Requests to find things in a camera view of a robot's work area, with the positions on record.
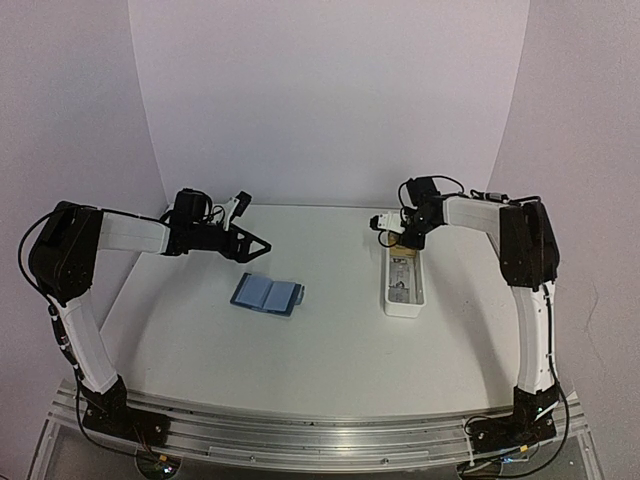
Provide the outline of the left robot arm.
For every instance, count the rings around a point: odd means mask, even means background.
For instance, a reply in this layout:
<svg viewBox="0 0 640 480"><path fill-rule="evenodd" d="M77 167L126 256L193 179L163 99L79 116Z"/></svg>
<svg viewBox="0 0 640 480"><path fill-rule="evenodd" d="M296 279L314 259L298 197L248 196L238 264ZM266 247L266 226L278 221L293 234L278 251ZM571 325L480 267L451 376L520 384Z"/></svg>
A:
<svg viewBox="0 0 640 480"><path fill-rule="evenodd" d="M71 365L82 432L93 431L136 442L151 450L167 442L170 418L128 403L128 389L112 363L96 323L91 287L102 250L178 257L211 251L238 264L270 252L267 241L235 225L251 203L240 192L217 205L206 193L180 190L161 217L61 201L35 222L38 236L27 256L19 256L21 273L48 303L54 337Z"/></svg>

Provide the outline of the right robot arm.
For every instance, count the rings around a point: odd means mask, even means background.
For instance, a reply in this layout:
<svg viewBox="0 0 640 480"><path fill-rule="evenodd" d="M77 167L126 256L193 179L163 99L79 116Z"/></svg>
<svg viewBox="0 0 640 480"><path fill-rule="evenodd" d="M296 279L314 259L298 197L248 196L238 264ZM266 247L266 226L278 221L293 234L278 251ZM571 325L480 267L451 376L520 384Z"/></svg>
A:
<svg viewBox="0 0 640 480"><path fill-rule="evenodd" d="M461 227L490 239L513 295L519 334L519 372L513 407L502 417L468 423L476 452L520 448L555 436L553 410L562 400L555 361L554 295L559 249L538 196L467 191L443 193L435 177L406 180L398 189L400 245L421 250L439 227Z"/></svg>

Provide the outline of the gold credit card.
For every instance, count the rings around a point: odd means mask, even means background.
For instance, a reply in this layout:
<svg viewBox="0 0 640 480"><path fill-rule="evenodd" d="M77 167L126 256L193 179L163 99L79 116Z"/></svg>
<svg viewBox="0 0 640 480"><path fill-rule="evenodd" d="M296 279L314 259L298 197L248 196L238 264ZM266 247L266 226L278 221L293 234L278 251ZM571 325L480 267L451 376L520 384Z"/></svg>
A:
<svg viewBox="0 0 640 480"><path fill-rule="evenodd" d="M396 244L390 248L390 255L396 257L414 258L419 253L418 250L403 245Z"/></svg>

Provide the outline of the blue card holder wallet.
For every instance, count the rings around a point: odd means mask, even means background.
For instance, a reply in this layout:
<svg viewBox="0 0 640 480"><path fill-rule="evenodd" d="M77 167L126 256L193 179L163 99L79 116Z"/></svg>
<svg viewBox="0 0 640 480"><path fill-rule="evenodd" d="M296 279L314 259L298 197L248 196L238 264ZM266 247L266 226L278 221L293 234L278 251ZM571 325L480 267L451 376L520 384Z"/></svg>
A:
<svg viewBox="0 0 640 480"><path fill-rule="evenodd" d="M244 273L230 303L260 313L290 317L304 296L305 286L302 284Z"/></svg>

